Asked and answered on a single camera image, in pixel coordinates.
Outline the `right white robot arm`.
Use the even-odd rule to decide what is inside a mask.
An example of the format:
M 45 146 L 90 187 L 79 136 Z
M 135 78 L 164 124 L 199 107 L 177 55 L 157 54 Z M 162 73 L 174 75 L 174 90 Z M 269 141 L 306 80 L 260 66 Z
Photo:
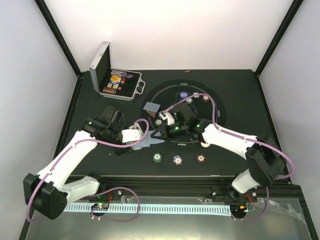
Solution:
M 256 187 L 270 187 L 275 180 L 280 179 L 279 174 L 289 161 L 267 135 L 257 137 L 242 134 L 205 118 L 163 122 L 151 137 L 172 141 L 184 135 L 202 144 L 226 149 L 246 160 L 247 169 L 236 175 L 225 191 L 232 202 L 240 201 L 249 190 Z

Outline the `purple small blind button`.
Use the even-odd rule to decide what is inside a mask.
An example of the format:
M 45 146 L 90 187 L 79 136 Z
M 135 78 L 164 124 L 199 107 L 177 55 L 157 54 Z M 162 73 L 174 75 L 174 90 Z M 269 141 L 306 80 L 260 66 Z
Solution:
M 189 96 L 189 94 L 185 91 L 182 91 L 182 92 L 180 92 L 179 96 L 181 99 L 185 99 Z

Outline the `brown poker chip stack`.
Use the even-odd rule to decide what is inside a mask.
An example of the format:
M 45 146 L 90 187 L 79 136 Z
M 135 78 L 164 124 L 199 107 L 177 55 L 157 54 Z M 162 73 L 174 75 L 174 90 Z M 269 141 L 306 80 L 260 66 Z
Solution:
M 206 158 L 203 154 L 199 154 L 197 157 L 196 157 L 196 160 L 199 162 L 199 163 L 204 163 Z

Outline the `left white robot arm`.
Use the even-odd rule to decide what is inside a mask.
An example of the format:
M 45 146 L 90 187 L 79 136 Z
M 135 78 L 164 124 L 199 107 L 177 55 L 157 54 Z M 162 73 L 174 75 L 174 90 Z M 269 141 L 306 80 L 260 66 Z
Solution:
M 54 220 L 75 201 L 84 197 L 101 200 L 109 193 L 102 178 L 94 173 L 71 183 L 66 181 L 84 157 L 98 145 L 129 149 L 146 137 L 147 130 L 141 129 L 140 119 L 129 128 L 117 128 L 118 121 L 117 116 L 86 119 L 49 165 L 36 175 L 29 173 L 23 179 L 26 219 L 30 223 L 34 221 L 31 210 Z

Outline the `red triangular all-in marker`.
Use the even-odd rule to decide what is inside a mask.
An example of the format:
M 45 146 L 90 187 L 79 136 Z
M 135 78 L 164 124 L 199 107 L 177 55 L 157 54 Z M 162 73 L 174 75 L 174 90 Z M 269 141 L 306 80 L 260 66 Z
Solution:
M 156 112 L 153 112 L 153 111 L 147 111 L 147 113 L 152 117 L 152 118 L 155 118 L 157 113 Z

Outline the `blue white chip top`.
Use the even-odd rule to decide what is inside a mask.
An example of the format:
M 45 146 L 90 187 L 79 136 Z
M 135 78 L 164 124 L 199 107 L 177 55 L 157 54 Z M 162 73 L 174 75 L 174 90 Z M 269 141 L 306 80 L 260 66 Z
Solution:
M 199 98 L 199 97 L 200 97 L 200 95 L 199 95 L 199 93 L 198 93 L 198 92 L 194 92 L 194 93 L 193 93 L 193 97 L 197 99 L 197 98 Z

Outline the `blue backed card deck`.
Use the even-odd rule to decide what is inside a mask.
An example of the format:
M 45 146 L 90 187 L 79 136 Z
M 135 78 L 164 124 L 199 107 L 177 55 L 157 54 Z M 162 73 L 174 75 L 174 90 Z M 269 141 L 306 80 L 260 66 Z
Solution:
M 157 138 L 152 138 L 151 134 L 155 130 L 149 130 L 146 137 L 139 143 L 133 145 L 131 148 L 136 151 L 136 150 L 141 150 L 142 148 L 147 148 L 150 147 L 151 145 L 157 145 L 157 144 L 162 144 L 165 141 L 163 139 L 157 139 Z

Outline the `dealt card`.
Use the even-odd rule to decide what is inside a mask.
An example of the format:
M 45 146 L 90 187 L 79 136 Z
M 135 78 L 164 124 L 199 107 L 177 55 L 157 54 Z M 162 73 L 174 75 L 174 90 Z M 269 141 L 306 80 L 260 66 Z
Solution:
M 158 110 L 160 109 L 161 105 L 157 104 L 157 103 L 153 103 L 153 102 L 146 102 L 143 110 L 145 111 L 149 111 L 149 112 L 153 112 L 153 113 L 157 113 Z

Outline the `blue white chip stack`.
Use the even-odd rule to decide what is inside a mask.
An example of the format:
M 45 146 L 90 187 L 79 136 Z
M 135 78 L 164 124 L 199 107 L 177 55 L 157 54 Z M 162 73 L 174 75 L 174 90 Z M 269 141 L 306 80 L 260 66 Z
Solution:
M 180 165 L 182 163 L 182 158 L 179 156 L 179 155 L 176 155 L 173 157 L 173 162 L 176 164 L 176 165 Z

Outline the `green poker chip stack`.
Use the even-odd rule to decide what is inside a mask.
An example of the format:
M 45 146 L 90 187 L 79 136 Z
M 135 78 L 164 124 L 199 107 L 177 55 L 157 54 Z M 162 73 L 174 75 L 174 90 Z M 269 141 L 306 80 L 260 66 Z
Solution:
M 160 163 L 162 161 L 162 155 L 160 153 L 154 153 L 152 157 L 155 163 Z

